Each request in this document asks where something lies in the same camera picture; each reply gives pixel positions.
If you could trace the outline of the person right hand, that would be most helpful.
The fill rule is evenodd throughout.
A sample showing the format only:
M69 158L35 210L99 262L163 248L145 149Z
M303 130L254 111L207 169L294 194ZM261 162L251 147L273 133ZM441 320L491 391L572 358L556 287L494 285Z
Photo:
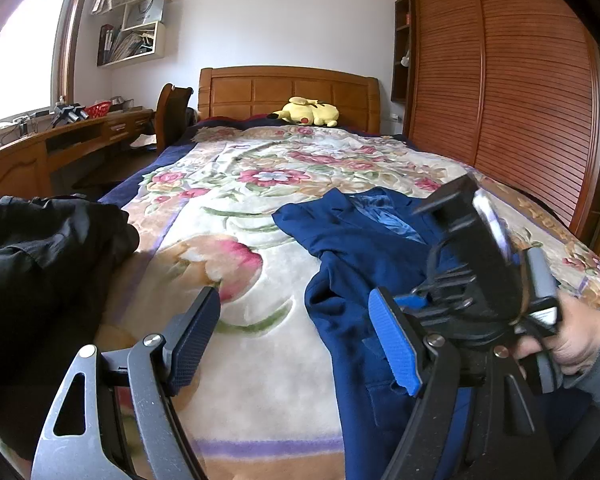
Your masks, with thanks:
M586 372L600 353L600 310L560 290L562 322L558 333L541 341L524 335L513 348L519 361L532 354L548 350L562 374L572 376Z

